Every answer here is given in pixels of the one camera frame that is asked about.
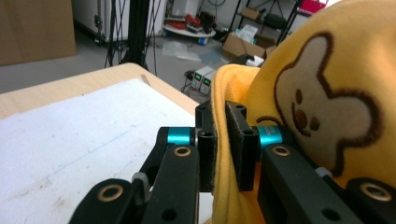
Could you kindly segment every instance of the bear face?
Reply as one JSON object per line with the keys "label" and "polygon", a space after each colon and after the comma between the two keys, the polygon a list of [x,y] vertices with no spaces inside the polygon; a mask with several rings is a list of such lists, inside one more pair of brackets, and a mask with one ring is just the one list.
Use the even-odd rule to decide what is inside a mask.
{"label": "bear face", "polygon": [[381,133],[380,110],[362,90],[332,90],[323,71],[332,56],[332,36],[321,33],[305,43],[296,60],[276,79],[276,108],[285,125],[319,166],[340,175],[344,150],[373,143]]}

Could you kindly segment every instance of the bear nose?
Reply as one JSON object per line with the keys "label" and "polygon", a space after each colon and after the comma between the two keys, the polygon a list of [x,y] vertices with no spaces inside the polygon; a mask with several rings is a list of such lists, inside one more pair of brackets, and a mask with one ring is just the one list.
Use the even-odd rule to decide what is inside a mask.
{"label": "bear nose", "polygon": [[300,129],[304,129],[306,127],[306,125],[308,124],[308,119],[306,118],[306,114],[301,109],[296,111],[295,118],[297,121],[296,124],[297,124],[298,128],[300,128]]}

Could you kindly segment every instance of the bear eye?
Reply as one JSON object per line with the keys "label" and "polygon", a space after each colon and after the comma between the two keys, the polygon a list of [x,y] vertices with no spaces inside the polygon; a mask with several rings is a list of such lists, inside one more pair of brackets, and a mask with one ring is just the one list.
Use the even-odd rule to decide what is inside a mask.
{"label": "bear eye", "polygon": [[296,91],[296,102],[297,104],[301,104],[301,102],[303,101],[303,93],[300,91],[300,89],[298,89]]}

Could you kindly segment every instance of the red object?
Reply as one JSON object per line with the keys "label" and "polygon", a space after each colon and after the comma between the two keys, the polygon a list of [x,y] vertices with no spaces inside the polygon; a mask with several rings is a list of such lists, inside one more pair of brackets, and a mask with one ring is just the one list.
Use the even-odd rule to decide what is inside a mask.
{"label": "red object", "polygon": [[307,13],[309,15],[313,15],[317,13],[319,10],[326,7],[326,4],[320,3],[316,0],[304,0],[300,6],[300,11]]}
{"label": "red object", "polygon": [[187,24],[191,24],[195,27],[200,27],[201,26],[201,21],[199,18],[193,17],[192,15],[188,14],[184,17],[186,19]]}
{"label": "red object", "polygon": [[184,21],[167,21],[166,24],[168,24],[178,30],[187,29],[187,24]]}

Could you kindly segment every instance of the yellow plush toy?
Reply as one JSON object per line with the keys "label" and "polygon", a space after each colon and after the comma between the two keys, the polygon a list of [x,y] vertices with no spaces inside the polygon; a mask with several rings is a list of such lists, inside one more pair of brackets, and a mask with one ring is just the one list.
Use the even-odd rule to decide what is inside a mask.
{"label": "yellow plush toy", "polygon": [[289,127],[341,187],[371,177],[396,188],[395,8],[393,0],[341,1],[310,18],[260,70],[220,68],[212,89],[219,134],[213,223],[264,222],[257,188],[236,185],[225,100],[245,105],[252,126]]}

